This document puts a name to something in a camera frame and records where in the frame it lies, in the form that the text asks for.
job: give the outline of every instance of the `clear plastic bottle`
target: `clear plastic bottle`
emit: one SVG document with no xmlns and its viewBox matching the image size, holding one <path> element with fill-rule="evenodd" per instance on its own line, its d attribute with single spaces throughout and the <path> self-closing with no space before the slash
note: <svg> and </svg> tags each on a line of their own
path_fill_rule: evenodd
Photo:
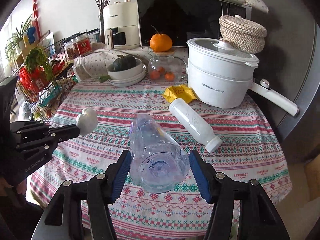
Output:
<svg viewBox="0 0 320 240">
<path fill-rule="evenodd" d="M 189 173 L 187 153 L 148 114 L 132 120 L 130 150 L 132 181 L 148 193 L 173 190 Z"/>
<path fill-rule="evenodd" d="M 221 139 L 213 133 L 212 127 L 182 98 L 175 99 L 170 104 L 169 111 L 197 142 L 205 145 L 208 152 L 215 151 L 222 143 Z"/>
</svg>

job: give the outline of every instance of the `silver screw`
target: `silver screw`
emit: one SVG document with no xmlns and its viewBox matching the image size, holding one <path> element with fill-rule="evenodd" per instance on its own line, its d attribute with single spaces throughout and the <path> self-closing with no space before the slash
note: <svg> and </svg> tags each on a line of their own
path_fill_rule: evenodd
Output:
<svg viewBox="0 0 320 240">
<path fill-rule="evenodd" d="M 104 173 L 97 174 L 97 179 L 104 179 L 106 175 Z"/>
<path fill-rule="evenodd" d="M 217 177 L 217 179 L 224 179 L 224 174 L 223 173 L 221 173 L 221 172 L 218 172 L 217 174 L 216 174 L 216 177 Z"/>
<path fill-rule="evenodd" d="M 250 180 L 250 183 L 251 183 L 252 185 L 254 185 L 254 186 L 259 185 L 259 182 L 258 182 L 256 179 Z"/>
<path fill-rule="evenodd" d="M 64 181 L 64 182 L 63 182 L 63 185 L 64 185 L 65 187 L 70 186 L 70 185 L 71 185 L 71 180 L 66 180 L 66 181 Z"/>
</svg>

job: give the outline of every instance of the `glass teapot handle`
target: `glass teapot handle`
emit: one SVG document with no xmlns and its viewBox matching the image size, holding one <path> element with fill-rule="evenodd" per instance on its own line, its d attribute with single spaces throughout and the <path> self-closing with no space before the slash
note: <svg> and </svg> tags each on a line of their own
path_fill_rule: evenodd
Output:
<svg viewBox="0 0 320 240">
<path fill-rule="evenodd" d="M 185 65 L 185 67 L 186 67 L 186 74 L 185 74 L 184 76 L 182 76 L 182 77 L 179 77 L 179 79 L 185 78 L 185 77 L 188 75 L 188 64 L 187 64 L 182 58 L 175 57 L 175 56 L 173 56 L 173 57 L 176 58 L 176 59 L 178 59 L 178 60 L 181 60 L 181 61 L 184 63 L 184 65 Z"/>
</svg>

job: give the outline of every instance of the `woven basket lid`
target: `woven basket lid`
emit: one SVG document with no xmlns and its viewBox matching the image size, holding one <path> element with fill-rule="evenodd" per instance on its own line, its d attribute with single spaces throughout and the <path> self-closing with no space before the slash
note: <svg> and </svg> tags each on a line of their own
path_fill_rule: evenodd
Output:
<svg viewBox="0 0 320 240">
<path fill-rule="evenodd" d="M 219 24 L 235 33 L 245 33 L 260 38 L 267 36 L 265 27 L 256 22 L 242 19 L 239 15 L 235 17 L 228 15 L 221 16 L 219 18 Z"/>
</svg>

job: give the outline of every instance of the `patterned tablecloth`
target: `patterned tablecloth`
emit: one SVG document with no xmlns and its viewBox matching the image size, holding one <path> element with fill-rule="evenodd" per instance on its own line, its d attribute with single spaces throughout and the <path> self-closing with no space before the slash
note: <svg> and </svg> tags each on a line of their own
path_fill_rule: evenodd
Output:
<svg viewBox="0 0 320 240">
<path fill-rule="evenodd" d="M 219 109 L 198 100 L 189 104 L 223 141 L 215 153 L 209 154 L 170 114 L 169 103 L 162 96 L 164 89 L 148 78 L 127 88 L 116 88 L 109 82 L 100 84 L 94 79 L 77 84 L 51 124 L 74 124 L 81 110 L 90 106 L 97 111 L 98 127 L 87 136 L 59 144 L 52 161 L 32 175 L 33 193 L 48 204 L 65 179 L 76 183 L 104 172 L 123 149 L 129 149 L 131 120 L 139 113 L 151 114 L 187 153 L 196 148 L 217 171 L 234 180 L 257 179 L 273 203 L 290 192 L 292 184 L 281 147 L 265 116 L 248 95 L 233 109 Z M 239 205 L 235 201 L 235 223 Z M 119 238 L 181 239 L 204 234 L 212 205 L 201 198 L 190 170 L 184 182 L 163 194 L 144 192 L 128 176 L 120 198 L 109 210 Z M 89 228 L 85 202 L 82 216 L 84 226 Z"/>
</svg>

